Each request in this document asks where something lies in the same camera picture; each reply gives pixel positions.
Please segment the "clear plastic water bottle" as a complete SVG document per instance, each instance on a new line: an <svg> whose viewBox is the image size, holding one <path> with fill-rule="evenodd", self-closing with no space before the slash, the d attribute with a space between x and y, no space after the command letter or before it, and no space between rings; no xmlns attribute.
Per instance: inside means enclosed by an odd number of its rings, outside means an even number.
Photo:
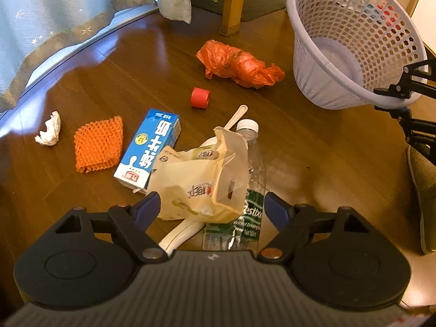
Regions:
<svg viewBox="0 0 436 327"><path fill-rule="evenodd" d="M202 248L207 251L250 250L258 252L266 193L266 169L259 150L259 125L244 119L237 123L237 133L247 143L249 180L243 214L227 224L207 224Z"/></svg>

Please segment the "lavender plastic mesh basket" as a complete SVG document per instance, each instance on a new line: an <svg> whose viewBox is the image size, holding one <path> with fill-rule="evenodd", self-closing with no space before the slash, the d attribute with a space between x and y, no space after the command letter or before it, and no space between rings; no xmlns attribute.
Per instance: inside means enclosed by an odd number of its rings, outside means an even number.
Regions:
<svg viewBox="0 0 436 327"><path fill-rule="evenodd" d="M286 0L294 30L293 75L317 106L338 110L373 104L404 108L420 97L377 95L399 82L406 65L426 60L407 12L396 0Z"/></svg>

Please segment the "cream paper snack bag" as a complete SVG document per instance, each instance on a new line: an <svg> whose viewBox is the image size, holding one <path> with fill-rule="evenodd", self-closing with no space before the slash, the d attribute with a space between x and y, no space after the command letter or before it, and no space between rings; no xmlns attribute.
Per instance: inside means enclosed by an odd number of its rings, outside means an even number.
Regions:
<svg viewBox="0 0 436 327"><path fill-rule="evenodd" d="M160 196L158 218L226 224L243 214L248 185L247 143L241 134L214 128L217 142L188 151L165 146L147 191Z"/></svg>

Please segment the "orange foam fruit net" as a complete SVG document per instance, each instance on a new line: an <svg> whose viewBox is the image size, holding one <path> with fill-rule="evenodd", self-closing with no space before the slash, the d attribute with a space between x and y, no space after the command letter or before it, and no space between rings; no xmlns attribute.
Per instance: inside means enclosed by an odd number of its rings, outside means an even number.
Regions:
<svg viewBox="0 0 436 327"><path fill-rule="evenodd" d="M123 119L86 123L74 134L75 168L82 174L116 166L123 147Z"/></svg>

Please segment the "blue white milk carton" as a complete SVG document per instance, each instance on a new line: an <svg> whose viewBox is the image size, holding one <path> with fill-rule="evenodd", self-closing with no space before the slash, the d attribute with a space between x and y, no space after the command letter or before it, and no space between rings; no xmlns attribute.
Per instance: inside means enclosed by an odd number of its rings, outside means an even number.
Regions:
<svg viewBox="0 0 436 327"><path fill-rule="evenodd" d="M145 191L158 154L180 136L176 114L150 109L123 155L114 178L132 190Z"/></svg>

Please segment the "red bottle cap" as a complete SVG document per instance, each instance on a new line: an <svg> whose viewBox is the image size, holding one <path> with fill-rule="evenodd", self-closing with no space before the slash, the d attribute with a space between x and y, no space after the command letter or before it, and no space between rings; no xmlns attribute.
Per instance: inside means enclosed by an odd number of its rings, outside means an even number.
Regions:
<svg viewBox="0 0 436 327"><path fill-rule="evenodd" d="M208 108L210 100L210 92L207 89L194 87L190 97L190 104L194 108Z"/></svg>

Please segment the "crumpled white tissue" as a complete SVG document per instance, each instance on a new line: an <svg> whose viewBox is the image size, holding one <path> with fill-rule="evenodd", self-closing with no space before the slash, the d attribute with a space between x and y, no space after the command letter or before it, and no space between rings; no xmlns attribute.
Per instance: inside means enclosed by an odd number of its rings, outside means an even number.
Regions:
<svg viewBox="0 0 436 327"><path fill-rule="evenodd" d="M60 114L53 111L45 123L46 130L40 131L39 135L35 136L35 141L42 146L54 146L59 141L60 135Z"/></svg>

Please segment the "crumpled orange plastic bag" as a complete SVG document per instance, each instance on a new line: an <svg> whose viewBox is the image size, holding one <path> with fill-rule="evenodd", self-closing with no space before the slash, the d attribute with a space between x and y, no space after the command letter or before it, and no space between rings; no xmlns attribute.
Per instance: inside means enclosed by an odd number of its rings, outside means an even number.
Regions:
<svg viewBox="0 0 436 327"><path fill-rule="evenodd" d="M244 88L260 89L274 86L284 79L284 70L264 61L237 47L209 40L196 53L197 59L205 67L205 77L229 78Z"/></svg>

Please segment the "wooden table leg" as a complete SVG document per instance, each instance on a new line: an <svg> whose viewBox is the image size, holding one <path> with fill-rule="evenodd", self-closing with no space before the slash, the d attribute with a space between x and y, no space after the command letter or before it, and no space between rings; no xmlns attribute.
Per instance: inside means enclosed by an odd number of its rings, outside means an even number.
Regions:
<svg viewBox="0 0 436 327"><path fill-rule="evenodd" d="M244 0L224 0L219 32L231 36L239 32Z"/></svg>

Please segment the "blue star curtain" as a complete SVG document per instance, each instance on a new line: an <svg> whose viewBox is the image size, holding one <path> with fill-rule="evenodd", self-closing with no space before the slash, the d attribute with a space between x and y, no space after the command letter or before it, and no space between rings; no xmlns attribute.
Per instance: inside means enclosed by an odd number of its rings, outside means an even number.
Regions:
<svg viewBox="0 0 436 327"><path fill-rule="evenodd" d="M49 57L93 37L117 12L147 4L167 19L191 21L190 0L1 0L1 110L17 106Z"/></svg>

